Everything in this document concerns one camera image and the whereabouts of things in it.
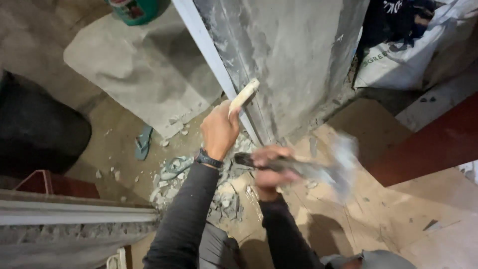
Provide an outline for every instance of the black cloth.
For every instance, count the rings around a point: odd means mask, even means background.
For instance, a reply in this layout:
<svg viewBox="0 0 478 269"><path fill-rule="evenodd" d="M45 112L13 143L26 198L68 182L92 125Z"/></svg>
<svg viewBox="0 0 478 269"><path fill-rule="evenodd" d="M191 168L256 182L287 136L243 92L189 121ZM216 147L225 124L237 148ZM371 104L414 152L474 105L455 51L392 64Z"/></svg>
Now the black cloth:
<svg viewBox="0 0 478 269"><path fill-rule="evenodd" d="M218 179L217 169L192 165L143 259L144 268L197 268L199 244ZM302 237L282 196L259 204L277 269L324 268Z"/></svg>

